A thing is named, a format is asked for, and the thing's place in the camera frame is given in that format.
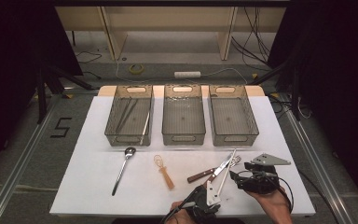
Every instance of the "power strip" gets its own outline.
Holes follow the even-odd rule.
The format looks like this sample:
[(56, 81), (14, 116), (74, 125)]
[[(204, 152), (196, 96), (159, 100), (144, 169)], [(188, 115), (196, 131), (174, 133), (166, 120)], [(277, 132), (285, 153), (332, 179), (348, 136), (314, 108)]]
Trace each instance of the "power strip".
[(175, 78), (201, 77), (201, 72), (174, 72)]

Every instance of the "white table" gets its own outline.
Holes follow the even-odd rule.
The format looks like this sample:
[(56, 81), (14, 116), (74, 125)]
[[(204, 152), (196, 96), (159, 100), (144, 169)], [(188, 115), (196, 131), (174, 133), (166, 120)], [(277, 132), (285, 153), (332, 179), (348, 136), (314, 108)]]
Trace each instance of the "white table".
[[(104, 135), (113, 97), (94, 97), (50, 213), (57, 216), (165, 216), (172, 202), (183, 200), (207, 178), (203, 177), (188, 184), (186, 179), (189, 176), (218, 166), (234, 149), (213, 146), (207, 98), (204, 97), (203, 101), (207, 131), (204, 144), (193, 147), (166, 147), (161, 134), (163, 98), (155, 94), (152, 143), (149, 147), (137, 147), (137, 152), (127, 162), (116, 195), (112, 196), (113, 186), (125, 159), (125, 147), (111, 147)], [(268, 97), (251, 96), (250, 102), (260, 135), (251, 147), (235, 147), (236, 155), (240, 155), (242, 160), (240, 165), (231, 170), (243, 171), (244, 161), (250, 161), (264, 152), (291, 161), (291, 165), (276, 166), (276, 169), (279, 177), (285, 179), (293, 191), (295, 207), (292, 214), (315, 214)], [(157, 154), (167, 166), (168, 174), (175, 185), (173, 190), (168, 190), (154, 163), (153, 158)], [(213, 181), (216, 189), (222, 179), (223, 173)], [(289, 192), (283, 182), (281, 185)], [(237, 189), (229, 176), (220, 197), (222, 202), (216, 213), (218, 217), (265, 214), (255, 199)]]

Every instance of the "ladle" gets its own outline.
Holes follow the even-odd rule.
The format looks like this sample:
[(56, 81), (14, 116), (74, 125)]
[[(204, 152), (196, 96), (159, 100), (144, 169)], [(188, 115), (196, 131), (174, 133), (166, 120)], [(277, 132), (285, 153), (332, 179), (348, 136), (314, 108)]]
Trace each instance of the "ladle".
[(115, 187), (113, 188), (113, 191), (112, 191), (112, 196), (114, 196), (116, 194), (118, 182), (120, 181), (121, 174), (123, 173), (123, 170), (124, 170), (124, 167), (126, 166), (127, 160), (135, 154), (135, 151), (136, 151), (135, 147), (127, 147), (126, 150), (124, 151), (124, 154), (126, 155), (126, 160), (124, 160), (124, 163), (121, 166), (121, 170), (120, 170), (120, 173), (118, 174), (118, 178), (117, 178)]

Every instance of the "translucent gray bin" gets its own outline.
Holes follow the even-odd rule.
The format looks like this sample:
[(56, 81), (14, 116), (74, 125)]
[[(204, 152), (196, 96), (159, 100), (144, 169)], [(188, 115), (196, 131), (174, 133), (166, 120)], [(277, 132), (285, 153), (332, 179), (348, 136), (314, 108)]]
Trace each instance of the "translucent gray bin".
[(244, 86), (209, 87), (213, 145), (251, 146), (259, 132)]
[(117, 86), (105, 135), (111, 146), (149, 146), (153, 86)]
[(200, 85), (165, 85), (162, 137), (164, 145), (202, 145), (205, 118)]

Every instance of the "human hand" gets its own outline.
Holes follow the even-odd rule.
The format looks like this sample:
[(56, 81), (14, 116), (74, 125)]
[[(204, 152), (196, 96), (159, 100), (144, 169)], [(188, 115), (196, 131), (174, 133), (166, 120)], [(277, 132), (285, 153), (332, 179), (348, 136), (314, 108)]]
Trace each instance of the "human hand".
[(275, 224), (293, 223), (292, 218), (290, 217), (289, 203), (277, 189), (270, 194), (258, 194), (248, 191), (246, 191), (246, 193), (254, 197), (260, 203), (263, 210)]
[[(171, 205), (171, 210), (175, 207), (179, 206), (182, 202), (175, 202)], [(175, 213), (170, 219), (167, 220), (167, 224), (196, 224), (193, 219), (188, 215), (185, 209), (179, 210), (179, 212)]]

